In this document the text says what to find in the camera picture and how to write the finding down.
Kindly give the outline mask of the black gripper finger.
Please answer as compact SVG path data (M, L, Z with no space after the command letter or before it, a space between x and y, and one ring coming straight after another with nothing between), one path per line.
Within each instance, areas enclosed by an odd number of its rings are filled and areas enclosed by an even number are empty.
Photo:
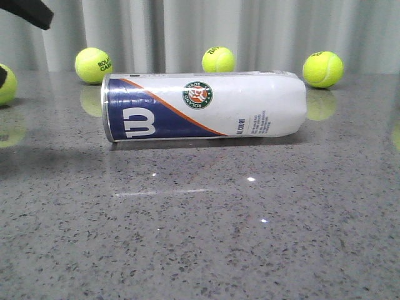
M8 72L4 67L0 67L0 88L2 88L8 78Z
M40 0L1 0L1 9L43 30L51 27L54 17L53 11Z

